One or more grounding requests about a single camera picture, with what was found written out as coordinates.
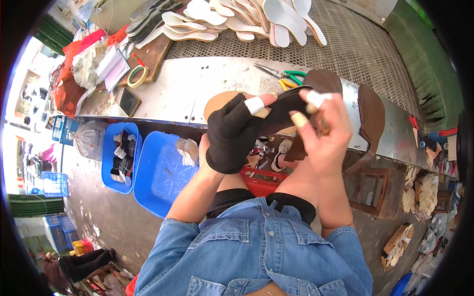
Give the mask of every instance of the black glove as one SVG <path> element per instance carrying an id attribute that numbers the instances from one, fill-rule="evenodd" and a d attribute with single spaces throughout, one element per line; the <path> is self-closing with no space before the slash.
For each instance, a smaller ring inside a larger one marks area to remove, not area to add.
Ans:
<path id="1" fill-rule="evenodd" d="M 239 93 L 209 115 L 206 161 L 223 174 L 237 174 L 242 169 L 264 123 L 262 118 L 250 114 L 244 101 L 245 96 Z"/>

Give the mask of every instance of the green handled pliers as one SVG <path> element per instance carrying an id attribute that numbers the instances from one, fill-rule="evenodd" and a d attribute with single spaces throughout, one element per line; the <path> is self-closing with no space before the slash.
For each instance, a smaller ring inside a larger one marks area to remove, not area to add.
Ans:
<path id="1" fill-rule="evenodd" d="M 284 90 L 288 90 L 288 88 L 286 86 L 294 88 L 294 87 L 297 87 L 298 85 L 303 85 L 303 82 L 301 80 L 299 80 L 298 78 L 296 78 L 295 75 L 300 75 L 300 76 L 303 76 L 303 77 L 306 76 L 306 73 L 301 72 L 301 71 L 287 71 L 287 70 L 285 70 L 285 71 L 281 72 L 281 71 L 278 71 L 278 70 L 275 70 L 275 69 L 272 69 L 270 67 L 263 66 L 263 65 L 260 65 L 260 64 L 257 64 L 257 63 L 255 63 L 254 66 L 261 69 L 261 70 L 264 70 L 264 71 L 272 74 L 276 78 L 278 78 L 279 79 L 278 82 Z M 293 84 L 293 83 L 287 81 L 284 78 L 290 78 L 291 80 L 296 82 L 296 84 Z"/>

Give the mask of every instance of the denim shirt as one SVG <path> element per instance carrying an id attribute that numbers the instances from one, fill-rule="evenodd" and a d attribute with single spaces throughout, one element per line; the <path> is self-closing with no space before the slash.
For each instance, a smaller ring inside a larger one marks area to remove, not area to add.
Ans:
<path id="1" fill-rule="evenodd" d="M 270 281 L 297 296 L 372 294 L 357 232 L 340 227 L 326 239 L 299 211 L 274 210 L 258 197 L 217 218 L 166 219 L 137 278 L 135 296 L 246 295 Z"/>

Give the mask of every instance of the white finger tape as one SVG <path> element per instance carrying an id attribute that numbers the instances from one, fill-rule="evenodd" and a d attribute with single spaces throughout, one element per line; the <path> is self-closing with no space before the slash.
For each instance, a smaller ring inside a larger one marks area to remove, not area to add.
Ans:
<path id="1" fill-rule="evenodd" d="M 325 99 L 332 99 L 332 93 L 318 93 L 317 91 L 312 90 L 306 96 L 308 103 L 312 103 L 318 108 L 321 107 L 321 104 Z"/>
<path id="2" fill-rule="evenodd" d="M 253 98 L 250 98 L 250 99 L 246 99 L 244 101 L 244 103 L 245 103 L 245 106 L 247 106 L 248 111 L 252 115 L 257 113 L 261 109 L 265 108 L 264 102 L 259 97 L 253 97 Z"/>

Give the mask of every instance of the metal workbench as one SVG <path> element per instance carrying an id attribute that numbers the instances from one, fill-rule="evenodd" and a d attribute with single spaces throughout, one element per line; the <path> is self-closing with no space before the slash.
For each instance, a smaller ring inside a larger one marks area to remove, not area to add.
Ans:
<path id="1" fill-rule="evenodd" d="M 142 100 L 134 118 L 206 128 L 204 107 L 214 95 L 227 90 L 250 94 L 281 92 L 278 80 L 256 67 L 260 63 L 279 70 L 308 72 L 293 64 L 240 57 L 194 57 L 165 60 L 155 82 L 142 84 L 130 91 Z M 357 105 L 358 84 L 341 79 L 343 98 L 352 122 L 354 135 L 348 148 L 367 151 L 368 142 L 359 134 L 360 115 Z M 418 149 L 413 138 L 408 112 L 381 97 L 385 106 L 385 130 L 377 155 L 429 169 L 425 149 Z M 86 99 L 80 115 L 127 117 L 108 94 L 93 94 Z"/>

